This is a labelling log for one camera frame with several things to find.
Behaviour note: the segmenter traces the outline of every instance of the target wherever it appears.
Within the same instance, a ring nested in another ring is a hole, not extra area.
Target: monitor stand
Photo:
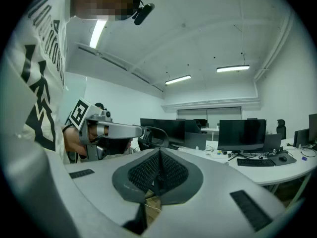
[[[245,158],[245,159],[250,159],[250,158],[248,158],[247,156],[244,156],[244,155],[242,155],[240,152],[235,152],[235,151],[233,151],[232,152],[232,154],[236,154],[236,156],[234,156],[234,157],[232,157],[230,160],[228,160],[228,161],[231,161],[232,159],[234,159],[234,158],[236,158],[236,157],[243,157],[243,158]]]

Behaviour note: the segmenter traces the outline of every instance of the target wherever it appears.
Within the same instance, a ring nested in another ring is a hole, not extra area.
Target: desk
[[[204,131],[204,132],[211,132],[212,133],[212,136],[211,136],[211,140],[213,141],[213,134],[215,131],[218,131],[219,132],[219,129],[217,128],[201,128],[201,131]]]
[[[274,167],[243,167],[238,166],[237,158],[229,161],[230,167],[238,170],[255,183],[259,185],[278,185],[282,182],[287,182],[290,180],[294,180],[303,176],[306,176],[302,185],[305,187],[308,179],[310,178],[310,173],[317,167],[317,156],[313,158],[307,158],[306,161],[302,160],[303,155],[301,151],[294,147],[286,146],[287,143],[293,143],[294,139],[285,139],[282,140],[281,146],[284,147],[289,153],[291,153],[294,158],[297,160],[295,163],[291,163],[283,166],[274,166]],[[179,147],[179,151],[193,154],[195,156],[199,156],[211,161],[217,161],[221,163],[225,163],[229,160],[228,155],[218,155],[217,147],[218,142],[216,141],[207,141],[206,150],[210,149],[210,146],[214,148],[214,151],[200,151],[195,149],[189,149],[185,147]]]

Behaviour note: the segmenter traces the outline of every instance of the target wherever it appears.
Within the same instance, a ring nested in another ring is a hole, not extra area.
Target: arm
[[[108,134],[108,127],[105,126],[105,135]],[[87,156],[86,146],[79,139],[78,130],[74,127],[70,127],[64,131],[65,149],[69,152],[77,152],[80,155]],[[89,139],[94,140],[97,137],[97,126],[92,125],[89,127]]]

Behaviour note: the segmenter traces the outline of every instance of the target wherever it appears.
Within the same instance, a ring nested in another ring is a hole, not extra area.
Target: keyboard
[[[173,149],[173,150],[177,150],[179,148],[179,147],[174,146],[174,145],[169,145],[168,147],[169,147],[169,149]]]
[[[238,159],[238,166],[244,167],[274,167],[275,163],[273,160],[247,160]]]

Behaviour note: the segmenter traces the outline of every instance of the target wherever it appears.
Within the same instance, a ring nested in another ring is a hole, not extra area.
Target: black mesh panel
[[[167,190],[180,186],[188,177],[187,168],[163,152],[161,158]]]
[[[128,179],[140,190],[146,193],[154,181],[154,178],[158,175],[158,172],[159,153],[131,168],[128,172]]]

